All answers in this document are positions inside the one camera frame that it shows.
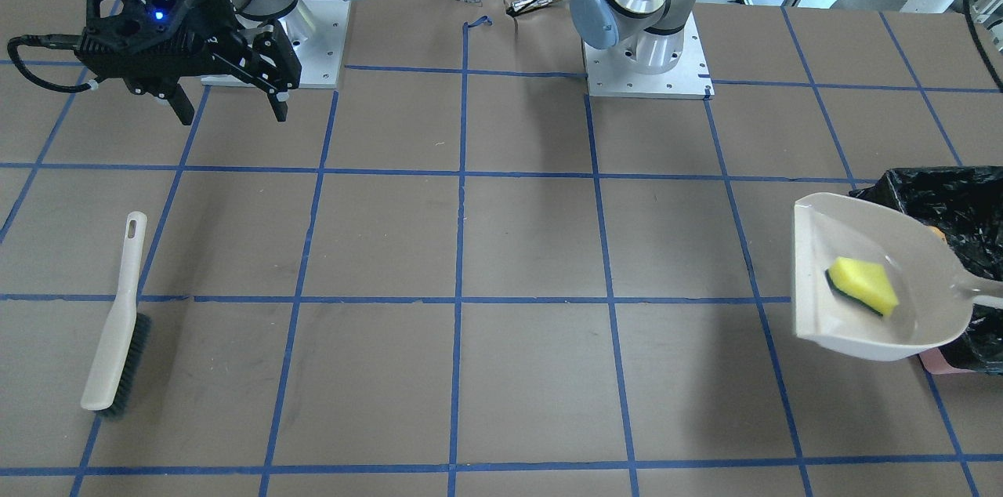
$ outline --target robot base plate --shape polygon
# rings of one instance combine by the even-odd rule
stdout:
[[[703,99],[714,94],[707,59],[690,14],[686,21],[685,46],[679,62],[662,74],[644,74],[629,68],[621,45],[597,50],[583,43],[589,94],[595,97],[647,97],[656,99]]]

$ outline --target yellow sponge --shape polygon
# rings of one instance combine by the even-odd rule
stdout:
[[[841,257],[826,270],[825,276],[840,294],[860,301],[878,315],[892,315],[893,309],[899,307],[899,297],[882,265]]]

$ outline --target white mounting plate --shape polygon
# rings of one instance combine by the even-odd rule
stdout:
[[[303,71],[300,87],[333,89],[338,86],[345,36],[348,33],[348,11],[351,3],[341,0],[303,0],[317,19],[316,33],[302,44],[292,40]],[[229,75],[208,75],[203,85],[249,87]]]
[[[656,99],[703,99],[714,94],[707,59],[691,13],[686,20],[685,42],[679,62],[663,74],[643,74],[629,68],[621,45],[597,50],[585,48],[585,70],[589,94],[596,97],[649,97]]]

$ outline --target black trash bag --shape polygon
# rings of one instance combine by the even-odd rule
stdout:
[[[938,226],[968,272],[1003,280],[1003,167],[900,167],[850,194]],[[954,368],[1003,375],[1003,311],[975,305],[941,354]]]

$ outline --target dustpan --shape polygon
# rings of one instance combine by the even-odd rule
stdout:
[[[972,305],[1003,308],[1003,283],[971,275],[922,222],[841,194],[801,197],[793,212],[794,334],[830,351],[891,362],[957,339]],[[835,258],[885,266],[899,307],[881,318],[831,291]]]

